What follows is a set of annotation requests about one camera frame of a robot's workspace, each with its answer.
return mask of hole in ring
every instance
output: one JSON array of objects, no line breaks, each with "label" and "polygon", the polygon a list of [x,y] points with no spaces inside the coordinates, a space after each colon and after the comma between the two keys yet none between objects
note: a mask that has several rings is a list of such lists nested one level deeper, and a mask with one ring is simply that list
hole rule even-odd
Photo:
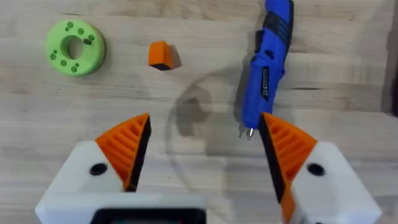
[{"label": "hole in ring", "polygon": [[66,58],[79,58],[83,51],[83,41],[75,35],[69,35],[62,40],[61,50]]}]

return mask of black stripe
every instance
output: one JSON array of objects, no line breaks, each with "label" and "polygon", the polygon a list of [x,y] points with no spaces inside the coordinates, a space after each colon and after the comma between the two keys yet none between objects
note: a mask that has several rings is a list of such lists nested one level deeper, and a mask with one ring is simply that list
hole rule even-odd
[{"label": "black stripe", "polygon": [[144,125],[144,130],[141,134],[141,140],[138,144],[137,156],[136,160],[134,161],[134,167],[131,170],[130,183],[126,189],[127,192],[135,192],[137,190],[138,180],[139,176],[141,175],[142,166],[144,165],[145,153],[147,152],[147,146],[151,132],[150,119],[148,117],[148,120]]},{"label": "black stripe", "polygon": [[274,184],[275,194],[278,202],[280,203],[280,201],[282,200],[282,196],[285,192],[285,182],[282,178],[278,158],[276,157],[274,145],[269,134],[267,123],[262,114],[260,117],[259,132],[262,143],[264,145],[264,149],[266,151],[269,171],[271,173],[272,183]]},{"label": "black stripe", "polygon": [[289,33],[286,32],[286,30],[282,30],[282,25],[281,23],[286,24],[283,19],[278,16],[274,12],[268,12],[266,19],[263,23],[264,28],[268,28],[271,31],[273,31],[274,34],[276,34],[285,45],[287,45],[287,40],[289,39]]}]

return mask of blue electric screwdriver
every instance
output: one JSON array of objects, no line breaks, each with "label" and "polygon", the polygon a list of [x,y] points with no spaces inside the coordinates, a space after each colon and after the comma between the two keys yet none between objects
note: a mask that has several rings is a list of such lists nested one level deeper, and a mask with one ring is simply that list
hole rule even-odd
[{"label": "blue electric screwdriver", "polygon": [[250,61],[250,77],[244,96],[242,120],[250,140],[258,129],[261,113],[272,113],[279,80],[292,41],[292,0],[266,0],[267,16],[256,32],[256,48]]}]

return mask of black grip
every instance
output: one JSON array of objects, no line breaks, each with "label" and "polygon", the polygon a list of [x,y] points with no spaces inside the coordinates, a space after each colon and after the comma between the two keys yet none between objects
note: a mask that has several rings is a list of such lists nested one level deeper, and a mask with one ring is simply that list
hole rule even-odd
[{"label": "black grip", "polygon": [[262,27],[267,28],[275,35],[277,35],[281,41],[286,45],[286,53],[290,48],[290,43],[292,42],[292,33],[293,33],[293,23],[294,23],[294,3],[289,0],[289,21],[285,21],[278,14],[274,12],[268,12],[266,19],[264,20]]}]

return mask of small hole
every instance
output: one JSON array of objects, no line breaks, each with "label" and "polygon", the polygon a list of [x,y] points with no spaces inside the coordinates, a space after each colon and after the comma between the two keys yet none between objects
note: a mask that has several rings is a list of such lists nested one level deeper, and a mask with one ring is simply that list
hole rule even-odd
[{"label": "small hole", "polygon": [[311,163],[311,164],[309,164],[308,166],[307,166],[307,170],[312,174],[312,175],[315,175],[315,176],[323,176],[323,175],[325,175],[325,169],[321,166],[321,165],[319,165],[319,164],[316,164],[316,163]]},{"label": "small hole", "polygon": [[108,166],[105,163],[97,163],[93,165],[90,169],[90,174],[91,175],[101,175],[105,173],[105,171],[108,169]]}]

